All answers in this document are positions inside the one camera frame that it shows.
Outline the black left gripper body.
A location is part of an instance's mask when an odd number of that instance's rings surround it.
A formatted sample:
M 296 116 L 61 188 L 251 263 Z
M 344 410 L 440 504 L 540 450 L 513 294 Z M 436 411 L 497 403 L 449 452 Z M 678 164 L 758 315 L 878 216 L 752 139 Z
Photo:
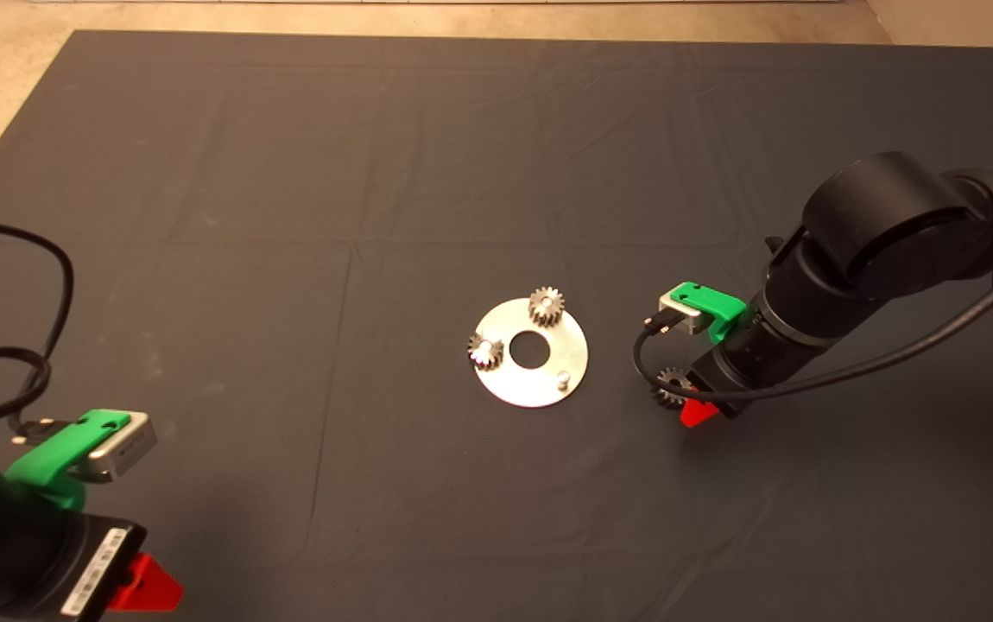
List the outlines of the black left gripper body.
M 148 529 L 125 518 L 62 513 L 7 541 L 5 619 L 101 619 Z

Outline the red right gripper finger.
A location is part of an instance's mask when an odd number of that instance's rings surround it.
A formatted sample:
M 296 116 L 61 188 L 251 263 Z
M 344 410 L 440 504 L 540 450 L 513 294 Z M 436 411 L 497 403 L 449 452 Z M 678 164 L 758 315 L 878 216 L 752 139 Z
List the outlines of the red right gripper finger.
M 685 428 L 697 428 L 702 422 L 712 420 L 720 414 L 720 409 L 713 402 L 702 401 L 695 397 L 683 398 L 680 409 L 680 422 Z

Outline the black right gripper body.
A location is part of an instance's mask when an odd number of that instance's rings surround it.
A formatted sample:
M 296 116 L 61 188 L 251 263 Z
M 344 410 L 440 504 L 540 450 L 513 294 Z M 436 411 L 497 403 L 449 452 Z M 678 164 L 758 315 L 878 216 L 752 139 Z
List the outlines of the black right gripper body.
M 695 389 L 752 392 L 781 384 L 797 372 L 797 345 L 777 333 L 733 333 L 690 367 Z

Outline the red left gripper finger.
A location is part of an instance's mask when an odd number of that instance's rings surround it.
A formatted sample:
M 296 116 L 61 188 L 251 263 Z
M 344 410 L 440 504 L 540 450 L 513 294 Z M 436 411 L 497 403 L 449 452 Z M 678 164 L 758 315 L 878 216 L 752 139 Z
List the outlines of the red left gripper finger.
M 110 612 L 173 612 L 184 587 L 150 554 L 136 554 L 114 590 Z

